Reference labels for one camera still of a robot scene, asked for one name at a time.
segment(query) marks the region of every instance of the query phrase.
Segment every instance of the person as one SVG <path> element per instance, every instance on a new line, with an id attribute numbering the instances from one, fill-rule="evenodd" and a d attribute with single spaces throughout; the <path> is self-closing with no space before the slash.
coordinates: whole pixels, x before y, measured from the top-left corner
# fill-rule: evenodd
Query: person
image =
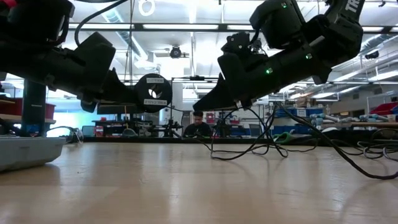
<path id="1" fill-rule="evenodd" d="M 212 132 L 208 124 L 203 122 L 203 112 L 195 111 L 193 112 L 193 117 L 195 122 L 188 125 L 185 128 L 183 136 L 185 137 L 210 137 Z"/>

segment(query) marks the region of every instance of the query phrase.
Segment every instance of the ceiling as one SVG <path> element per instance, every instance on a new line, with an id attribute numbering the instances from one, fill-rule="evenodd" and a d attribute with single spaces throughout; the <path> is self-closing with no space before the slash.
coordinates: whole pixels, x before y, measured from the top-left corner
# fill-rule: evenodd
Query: ceiling
<path id="1" fill-rule="evenodd" d="M 110 5 L 111 3 L 93 4 L 80 1 L 72 1 L 76 9 L 75 14 L 71 19 L 71 22 L 80 22 L 86 16 Z M 248 20 L 253 10 L 263 1 L 258 0 L 246 0 L 246 1 L 222 1 L 221 5 L 218 5 L 218 0 L 154 0 L 155 8 L 151 15 L 145 16 L 146 12 L 151 10 L 150 2 L 146 0 L 136 0 L 134 4 L 134 12 L 132 15 L 133 22 L 142 23 L 187 23 L 187 24 L 248 24 Z M 324 2 L 316 1 L 297 1 L 299 8 L 305 17 L 306 21 L 316 16 L 318 13 L 324 13 L 327 10 Z M 366 1 L 363 12 L 360 17 L 360 23 L 362 26 L 394 26 L 398 24 L 398 4 L 395 0 L 386 1 L 387 4 L 384 7 L 378 7 L 381 1 Z M 118 17 L 119 22 L 129 22 L 130 20 L 130 2 L 125 2 L 118 6 L 114 11 Z M 95 17 L 89 23 L 108 23 L 109 15 L 102 14 Z M 80 42 L 86 39 L 92 32 L 82 31 L 80 32 Z M 112 62 L 112 67 L 116 68 L 121 80 L 128 79 L 129 70 L 126 62 L 126 51 L 127 43 L 121 38 L 117 32 L 101 31 L 105 38 L 107 38 L 117 49 L 115 58 Z M 155 63 L 159 63 L 166 67 L 168 64 L 173 64 L 173 68 L 178 71 L 168 69 L 167 72 L 161 75 L 170 77 L 179 77 L 181 75 L 204 75 L 206 77 L 217 77 L 220 73 L 220 68 L 217 64 L 216 59 L 222 54 L 220 50 L 221 46 L 226 42 L 226 38 L 233 33 L 227 32 L 133 32 L 133 37 L 136 43 L 146 53 L 155 53 L 157 59 Z M 76 47 L 73 39 L 74 31 L 68 33 L 67 39 L 63 44 L 63 47 L 74 49 Z M 373 38 L 374 35 L 364 35 L 363 41 Z M 273 55 L 277 50 L 268 49 L 266 47 L 266 41 L 262 35 L 260 35 L 264 48 L 269 55 Z M 395 55 L 398 51 L 396 48 L 397 39 L 394 39 L 380 48 L 380 57 L 378 60 L 389 58 Z M 182 52 L 186 52 L 188 58 L 177 59 L 181 63 L 175 63 L 176 60 L 168 57 L 168 52 L 173 45 L 179 45 Z M 346 75 L 358 69 L 366 66 L 371 67 L 376 60 L 360 61 L 359 57 L 354 58 L 350 62 L 346 62 L 343 65 L 337 66 L 334 69 L 333 79 L 338 78 L 341 75 Z M 135 63 L 133 66 L 133 79 L 139 79 L 146 73 L 153 72 L 151 68 L 154 66 L 148 66 L 148 64 L 141 65 L 141 63 Z M 372 72 L 368 72 L 368 76 L 373 76 Z M 346 79 L 345 81 L 355 80 L 362 78 L 363 74 L 358 74 Z M 8 79 L 15 79 L 17 77 L 8 76 Z M 186 88 L 211 88 L 212 84 L 207 85 L 186 85 Z M 303 89 L 317 91 L 325 91 L 327 88 L 331 88 L 335 85 L 325 86 L 313 86 L 308 84 L 308 88 L 293 88 L 294 91 L 289 91 L 289 94 L 295 94 Z"/>

